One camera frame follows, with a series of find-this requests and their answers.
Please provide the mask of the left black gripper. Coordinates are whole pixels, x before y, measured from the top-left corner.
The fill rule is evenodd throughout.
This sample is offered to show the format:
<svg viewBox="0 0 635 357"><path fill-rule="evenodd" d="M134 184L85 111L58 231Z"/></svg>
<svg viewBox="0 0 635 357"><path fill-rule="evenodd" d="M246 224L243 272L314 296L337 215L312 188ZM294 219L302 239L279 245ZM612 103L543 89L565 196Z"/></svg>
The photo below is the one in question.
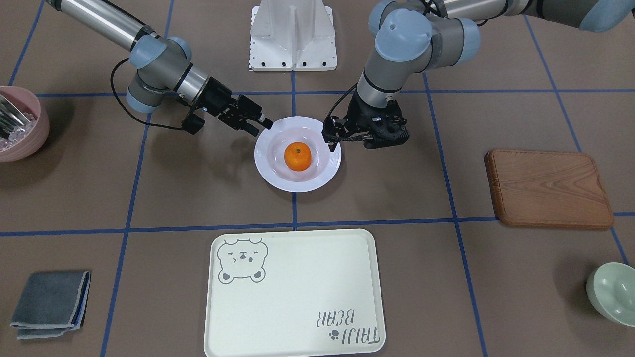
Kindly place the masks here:
<svg viewBox="0 0 635 357"><path fill-rule="evenodd" d="M397 100L388 100L385 108L375 108L354 93L345 119L326 116L322 137L335 152L339 142L362 142L367 149L402 145L410 138L407 120Z"/></svg>

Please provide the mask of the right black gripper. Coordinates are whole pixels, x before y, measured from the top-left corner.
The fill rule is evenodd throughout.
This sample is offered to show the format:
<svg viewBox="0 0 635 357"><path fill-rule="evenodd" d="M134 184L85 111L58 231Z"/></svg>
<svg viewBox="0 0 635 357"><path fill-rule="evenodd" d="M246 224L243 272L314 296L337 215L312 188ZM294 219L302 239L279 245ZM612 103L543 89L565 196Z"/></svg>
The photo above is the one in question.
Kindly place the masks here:
<svg viewBox="0 0 635 357"><path fill-rule="evenodd" d="M196 104L199 108L206 108L209 114L230 128L244 130L254 137L258 136L260 129L249 124L250 120L268 130L272 129L274 124L263 115L262 106L245 95L239 95L234 99L232 91L213 77L206 80Z"/></svg>

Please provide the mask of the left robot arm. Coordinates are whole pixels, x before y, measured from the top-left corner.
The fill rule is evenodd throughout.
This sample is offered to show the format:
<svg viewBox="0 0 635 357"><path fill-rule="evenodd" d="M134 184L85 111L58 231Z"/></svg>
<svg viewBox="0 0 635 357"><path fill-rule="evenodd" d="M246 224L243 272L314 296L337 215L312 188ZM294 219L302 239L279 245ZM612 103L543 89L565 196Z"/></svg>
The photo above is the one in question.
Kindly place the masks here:
<svg viewBox="0 0 635 357"><path fill-rule="evenodd" d="M410 134L397 102L408 77L473 59L479 29L502 16L527 15L588 32L605 32L634 13L632 0L383 0L368 18L374 47L349 92L342 118L327 113L322 137L367 149L404 144Z"/></svg>

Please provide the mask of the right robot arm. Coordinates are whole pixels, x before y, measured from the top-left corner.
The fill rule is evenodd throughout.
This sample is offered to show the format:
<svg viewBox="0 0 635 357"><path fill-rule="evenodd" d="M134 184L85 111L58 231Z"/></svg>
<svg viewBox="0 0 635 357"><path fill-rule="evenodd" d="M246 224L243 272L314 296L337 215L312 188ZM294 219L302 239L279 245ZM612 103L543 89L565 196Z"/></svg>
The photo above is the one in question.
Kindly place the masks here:
<svg viewBox="0 0 635 357"><path fill-rule="evenodd" d="M271 129L262 107L244 95L232 97L232 91L215 78L195 67L192 50L181 38L163 38L149 25L108 0L51 0L51 7L86 25L98 34L128 50L129 63L136 68L127 88L128 106L150 114L161 106L167 93L189 108L178 131L195 135L205 124L196 114L199 109L215 116L234 130L257 136L254 124Z"/></svg>

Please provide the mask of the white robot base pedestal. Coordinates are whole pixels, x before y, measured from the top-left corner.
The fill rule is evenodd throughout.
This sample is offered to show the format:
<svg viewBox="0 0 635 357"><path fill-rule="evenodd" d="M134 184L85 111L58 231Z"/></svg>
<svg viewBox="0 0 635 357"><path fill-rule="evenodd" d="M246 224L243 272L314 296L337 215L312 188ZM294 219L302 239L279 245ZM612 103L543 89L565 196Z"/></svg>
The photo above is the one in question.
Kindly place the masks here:
<svg viewBox="0 0 635 357"><path fill-rule="evenodd" d="M333 10L321 0L263 0L251 9L248 68L332 71L338 66Z"/></svg>

